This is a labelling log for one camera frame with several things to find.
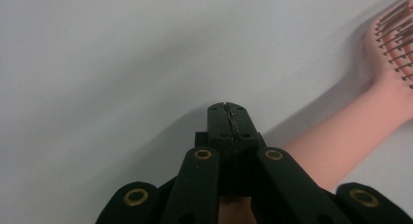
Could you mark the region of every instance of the pink plastic object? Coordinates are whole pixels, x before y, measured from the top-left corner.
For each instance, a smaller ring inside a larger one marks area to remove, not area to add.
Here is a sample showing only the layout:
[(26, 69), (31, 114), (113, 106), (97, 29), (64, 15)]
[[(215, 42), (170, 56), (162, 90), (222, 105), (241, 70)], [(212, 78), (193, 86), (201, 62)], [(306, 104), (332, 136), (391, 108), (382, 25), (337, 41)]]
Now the pink plastic object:
[(365, 35), (375, 82), (358, 99), (284, 149), (326, 189), (413, 118), (413, 0), (377, 17)]

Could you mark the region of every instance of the white surface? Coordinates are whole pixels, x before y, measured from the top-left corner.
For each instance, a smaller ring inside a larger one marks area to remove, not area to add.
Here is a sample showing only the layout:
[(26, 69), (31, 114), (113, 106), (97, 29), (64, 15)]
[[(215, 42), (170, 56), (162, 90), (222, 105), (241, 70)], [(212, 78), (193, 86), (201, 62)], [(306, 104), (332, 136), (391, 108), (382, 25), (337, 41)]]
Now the white surface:
[[(282, 146), (368, 87), (362, 35), (394, 1), (0, 0), (0, 223), (94, 223), (162, 185), (216, 102)], [(413, 216), (412, 129), (343, 182)]]

